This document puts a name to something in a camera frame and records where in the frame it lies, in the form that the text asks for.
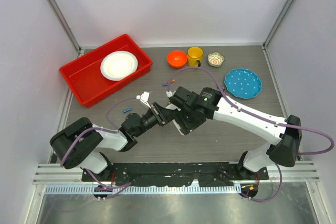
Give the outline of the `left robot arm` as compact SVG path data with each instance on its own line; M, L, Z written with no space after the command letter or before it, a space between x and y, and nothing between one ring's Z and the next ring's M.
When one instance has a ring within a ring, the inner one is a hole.
M165 126L175 119L179 111L180 109L172 104L162 107L153 103L142 116L136 113L129 114L117 130L98 127L88 118L82 117L54 135L50 146L64 168L79 167L99 181L105 182L111 177L113 168L103 153L96 152L97 148L129 151L137 144L137 137L156 125Z

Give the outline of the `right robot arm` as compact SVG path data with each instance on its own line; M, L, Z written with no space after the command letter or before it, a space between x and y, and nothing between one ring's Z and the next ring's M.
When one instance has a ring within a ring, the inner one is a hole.
M301 120L297 116L272 116L244 106L226 96L223 91L212 88L204 88L197 94L178 87L166 95L183 119L192 122L207 119L227 122L266 140L265 145L241 155L237 173L242 179L250 179L262 168L272 164L294 167L302 139L302 131L298 129Z

